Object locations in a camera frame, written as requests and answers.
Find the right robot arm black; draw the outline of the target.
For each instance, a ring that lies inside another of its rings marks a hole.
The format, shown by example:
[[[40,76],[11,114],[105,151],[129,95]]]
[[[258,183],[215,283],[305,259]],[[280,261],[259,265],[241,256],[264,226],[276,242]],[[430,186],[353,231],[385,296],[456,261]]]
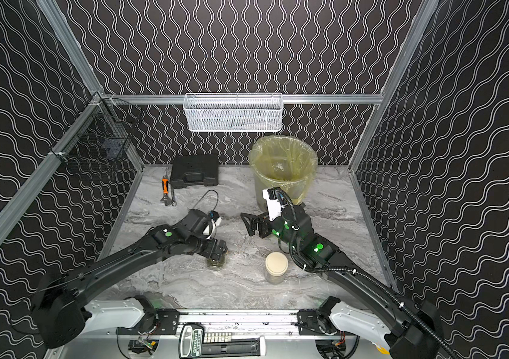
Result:
[[[289,247],[294,263],[323,276],[366,306],[352,308],[341,299],[321,306],[327,322],[386,350],[392,358],[435,358],[445,350],[443,325],[437,309],[417,305],[361,269],[334,242],[317,233],[303,206],[286,207],[280,215],[242,213],[250,236],[273,235]]]

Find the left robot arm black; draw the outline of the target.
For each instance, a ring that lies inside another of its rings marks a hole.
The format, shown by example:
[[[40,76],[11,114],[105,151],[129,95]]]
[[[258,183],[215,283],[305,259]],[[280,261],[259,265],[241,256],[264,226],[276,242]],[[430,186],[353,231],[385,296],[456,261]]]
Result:
[[[219,262],[227,252],[225,241],[214,238],[218,212],[191,209],[173,225],[148,230],[127,248],[64,275],[46,274],[30,296],[30,315],[45,346],[55,349],[71,342],[95,317],[88,303],[132,274],[178,255],[197,254]]]

